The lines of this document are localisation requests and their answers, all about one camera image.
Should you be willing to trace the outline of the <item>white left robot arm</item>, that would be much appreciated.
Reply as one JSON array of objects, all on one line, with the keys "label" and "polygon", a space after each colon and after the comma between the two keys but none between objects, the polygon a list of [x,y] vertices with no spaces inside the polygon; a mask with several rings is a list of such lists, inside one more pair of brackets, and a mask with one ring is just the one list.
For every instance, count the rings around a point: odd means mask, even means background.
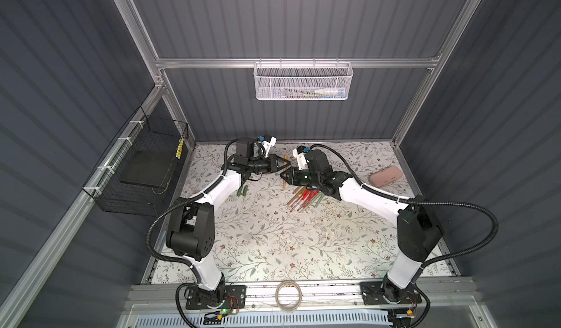
[{"label": "white left robot arm", "polygon": [[217,291],[224,282],[211,253],[217,209],[252,175],[273,174],[290,166],[290,161],[270,152],[276,142],[270,135],[232,140],[224,149],[218,177],[198,194],[175,201],[180,207],[170,213],[166,247],[174,253],[173,261],[191,269],[199,289]]}]

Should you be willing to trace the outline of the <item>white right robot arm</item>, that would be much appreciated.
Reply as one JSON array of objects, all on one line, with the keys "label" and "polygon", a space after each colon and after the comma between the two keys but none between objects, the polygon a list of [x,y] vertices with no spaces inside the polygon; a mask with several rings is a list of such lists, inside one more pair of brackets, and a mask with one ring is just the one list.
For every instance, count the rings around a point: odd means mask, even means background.
[{"label": "white right robot arm", "polygon": [[297,165],[280,174],[286,183],[356,205],[394,228],[397,255],[384,276],[383,288],[386,297],[412,289],[424,262],[443,237],[440,221],[428,203],[420,196],[400,196],[368,186],[348,162],[344,163],[345,172],[334,170],[319,147],[301,145],[293,150],[293,156]]}]

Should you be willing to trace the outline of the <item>light green pen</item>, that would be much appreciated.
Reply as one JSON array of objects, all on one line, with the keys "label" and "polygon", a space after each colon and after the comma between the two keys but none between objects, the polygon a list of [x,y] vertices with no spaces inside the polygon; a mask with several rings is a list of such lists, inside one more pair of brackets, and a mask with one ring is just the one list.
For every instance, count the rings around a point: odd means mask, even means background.
[{"label": "light green pen", "polygon": [[317,208],[320,204],[320,202],[324,199],[325,195],[324,194],[318,194],[314,197],[311,205],[313,208]]}]

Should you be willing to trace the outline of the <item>pens in white basket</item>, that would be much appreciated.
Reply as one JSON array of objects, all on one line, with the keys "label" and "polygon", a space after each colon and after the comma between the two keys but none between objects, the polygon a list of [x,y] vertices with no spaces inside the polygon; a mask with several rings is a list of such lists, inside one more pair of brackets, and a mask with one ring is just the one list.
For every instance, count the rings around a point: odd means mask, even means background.
[{"label": "pens in white basket", "polygon": [[282,88],[283,97],[295,99],[346,100],[345,88]]}]

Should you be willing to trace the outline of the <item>pink glasses case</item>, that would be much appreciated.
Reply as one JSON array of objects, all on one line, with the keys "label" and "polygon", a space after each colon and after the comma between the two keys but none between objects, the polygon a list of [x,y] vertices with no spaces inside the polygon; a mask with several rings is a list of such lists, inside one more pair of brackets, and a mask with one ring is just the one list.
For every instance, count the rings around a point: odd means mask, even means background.
[{"label": "pink glasses case", "polygon": [[387,167],[384,170],[373,173],[369,177],[369,183],[381,189],[388,186],[403,177],[403,172],[396,166]]}]

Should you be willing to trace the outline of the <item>yellow marker in basket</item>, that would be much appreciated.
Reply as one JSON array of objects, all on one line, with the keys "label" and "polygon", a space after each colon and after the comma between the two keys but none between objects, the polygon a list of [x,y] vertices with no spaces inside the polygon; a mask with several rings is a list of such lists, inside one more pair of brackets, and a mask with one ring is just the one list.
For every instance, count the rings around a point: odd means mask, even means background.
[{"label": "yellow marker in basket", "polygon": [[183,146],[184,146],[184,139],[180,138],[179,141],[178,141],[178,146],[177,146],[176,151],[175,151],[175,158],[181,159],[181,155],[182,155],[182,152],[183,152]]}]

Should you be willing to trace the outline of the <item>black foam pad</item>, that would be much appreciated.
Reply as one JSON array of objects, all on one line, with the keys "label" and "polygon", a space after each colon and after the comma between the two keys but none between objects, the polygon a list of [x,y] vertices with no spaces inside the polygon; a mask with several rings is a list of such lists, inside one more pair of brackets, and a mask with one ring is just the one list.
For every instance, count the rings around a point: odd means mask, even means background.
[{"label": "black foam pad", "polygon": [[134,186],[161,187],[171,176],[175,160],[169,153],[137,151],[124,168],[120,182]]}]

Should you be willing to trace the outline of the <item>white vent grille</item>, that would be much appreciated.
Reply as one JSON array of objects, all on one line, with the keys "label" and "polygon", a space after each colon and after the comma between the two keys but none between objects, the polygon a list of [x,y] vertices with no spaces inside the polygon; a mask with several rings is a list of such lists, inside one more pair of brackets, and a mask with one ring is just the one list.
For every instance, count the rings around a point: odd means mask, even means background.
[{"label": "white vent grille", "polygon": [[219,322],[204,319],[202,313],[187,316],[196,327],[392,327],[389,314],[380,310],[252,311],[227,316]]}]

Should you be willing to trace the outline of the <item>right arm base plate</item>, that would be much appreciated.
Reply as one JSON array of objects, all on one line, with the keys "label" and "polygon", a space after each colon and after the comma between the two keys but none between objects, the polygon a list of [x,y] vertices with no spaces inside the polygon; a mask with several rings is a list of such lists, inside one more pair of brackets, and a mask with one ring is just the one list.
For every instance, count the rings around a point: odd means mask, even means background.
[{"label": "right arm base plate", "polygon": [[391,281],[363,281],[359,283],[359,288],[365,305],[418,305],[423,302],[421,294],[413,284],[400,289]]}]

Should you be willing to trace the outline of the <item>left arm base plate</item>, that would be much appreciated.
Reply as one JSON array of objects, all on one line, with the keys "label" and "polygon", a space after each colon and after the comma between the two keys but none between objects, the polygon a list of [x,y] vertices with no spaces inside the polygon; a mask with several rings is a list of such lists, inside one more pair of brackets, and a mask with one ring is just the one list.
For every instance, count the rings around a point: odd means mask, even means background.
[{"label": "left arm base plate", "polygon": [[185,309],[241,309],[245,307],[247,286],[219,286],[215,291],[206,291],[198,286],[189,286],[184,292]]}]

